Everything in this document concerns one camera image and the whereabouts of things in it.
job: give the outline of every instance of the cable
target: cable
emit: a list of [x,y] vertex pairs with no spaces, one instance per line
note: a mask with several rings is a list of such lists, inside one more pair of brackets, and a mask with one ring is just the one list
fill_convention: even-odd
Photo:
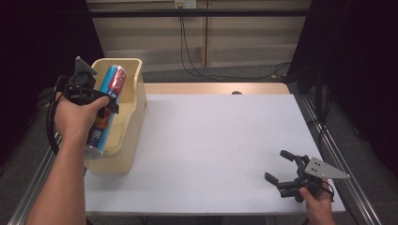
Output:
[[[217,79],[215,79],[215,78],[229,78],[229,79],[245,79],[245,80],[258,80],[258,79],[263,79],[263,78],[267,78],[267,77],[270,77],[270,76],[272,76],[272,75],[275,75],[275,74],[277,74],[277,72],[279,72],[280,70],[282,70],[283,68],[285,68],[287,65],[290,65],[290,62],[284,62],[284,63],[280,63],[280,64],[277,64],[276,66],[275,66],[275,69],[274,69],[274,72],[272,72],[272,73],[269,73],[269,74],[266,74],[266,75],[264,75],[264,76],[259,76],[259,77],[235,77],[235,76],[224,76],[224,75],[206,75],[206,74],[202,74],[201,72],[199,72],[197,69],[196,69],[196,67],[193,65],[193,63],[192,63],[192,61],[191,61],[191,56],[190,56],[190,52],[189,52],[189,50],[188,50],[188,43],[187,43],[187,38],[186,38],[186,34],[185,34],[185,23],[184,23],[184,18],[183,17],[180,17],[180,25],[181,25],[181,63],[182,63],[182,66],[184,67],[184,69],[188,72],[188,73],[190,73],[191,75],[193,75],[193,76],[198,76],[198,77],[206,77],[206,78],[208,78],[208,79],[210,79],[210,80],[212,80],[212,81],[215,81],[215,82],[220,82],[219,80],[217,80]],[[184,46],[184,43],[185,43],[185,49],[186,49],[186,52],[187,52],[187,55],[188,55],[188,58],[189,58],[189,61],[190,61],[190,64],[191,64],[191,67],[193,68],[193,70],[196,72],[196,73],[192,73],[192,72],[190,72],[190,71],[188,71],[187,70],[187,68],[185,67],[185,64],[184,64],[184,60],[183,60],[183,46]]]
[[[187,39],[186,39],[186,37],[185,37],[184,18],[183,18],[183,17],[180,17],[180,18],[179,18],[179,22],[180,22],[180,25],[181,25],[181,55],[180,55],[180,56],[181,56],[182,67],[184,67],[184,69],[185,69],[188,73],[190,73],[191,75],[193,75],[193,76],[197,76],[197,77],[206,77],[206,78],[208,78],[208,79],[210,79],[210,80],[212,80],[212,81],[220,82],[219,80],[216,80],[216,79],[211,78],[211,77],[209,77],[209,76],[207,76],[207,75],[201,74],[201,73],[193,66],[193,63],[192,63],[192,61],[191,61],[190,52],[188,51]],[[187,54],[188,54],[188,58],[190,59],[191,66],[192,66],[192,68],[197,72],[197,74],[191,73],[191,72],[190,72],[189,70],[187,70],[187,68],[185,67],[184,59],[183,59],[183,56],[182,56],[182,49],[183,49],[183,45],[184,45],[184,44],[183,44],[183,43],[184,43],[183,38],[184,38],[184,41],[185,41],[185,48],[186,48],[186,52],[187,52]]]

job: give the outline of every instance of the beige plastic tray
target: beige plastic tray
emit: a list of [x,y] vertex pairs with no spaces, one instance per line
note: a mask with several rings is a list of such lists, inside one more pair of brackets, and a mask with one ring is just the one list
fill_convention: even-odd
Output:
[[94,76],[96,90],[100,89],[105,73],[111,65],[122,66],[127,71],[127,79],[119,96],[119,114],[115,114],[103,157],[84,161],[85,167],[91,172],[127,173],[131,168],[146,106],[142,64],[142,61],[136,58],[102,58],[92,65],[98,72],[98,75]]

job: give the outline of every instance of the electrical outlet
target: electrical outlet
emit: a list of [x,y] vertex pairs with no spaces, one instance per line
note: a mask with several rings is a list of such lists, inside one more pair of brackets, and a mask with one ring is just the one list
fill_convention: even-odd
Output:
[[185,0],[184,8],[196,8],[196,0]]
[[175,0],[175,8],[185,8],[185,0]]

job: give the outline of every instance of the white tabletop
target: white tabletop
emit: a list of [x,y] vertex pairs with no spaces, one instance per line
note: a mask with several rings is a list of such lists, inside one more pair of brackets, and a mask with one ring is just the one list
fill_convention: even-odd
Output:
[[[264,179],[297,177],[281,150],[321,158],[293,95],[147,95],[131,170],[85,176],[88,214],[305,212]],[[338,193],[333,211],[344,211]]]

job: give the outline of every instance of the beverage can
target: beverage can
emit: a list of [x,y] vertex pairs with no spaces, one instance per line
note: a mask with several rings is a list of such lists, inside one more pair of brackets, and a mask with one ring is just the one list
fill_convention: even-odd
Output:
[[[126,78],[127,72],[124,68],[119,65],[112,65],[108,68],[99,90],[112,98],[116,98],[116,103],[118,103]],[[94,125],[88,133],[88,139],[84,150],[84,157],[86,159],[102,158],[103,150],[115,116],[115,113],[111,112],[108,108],[104,110],[103,117],[97,116]]]

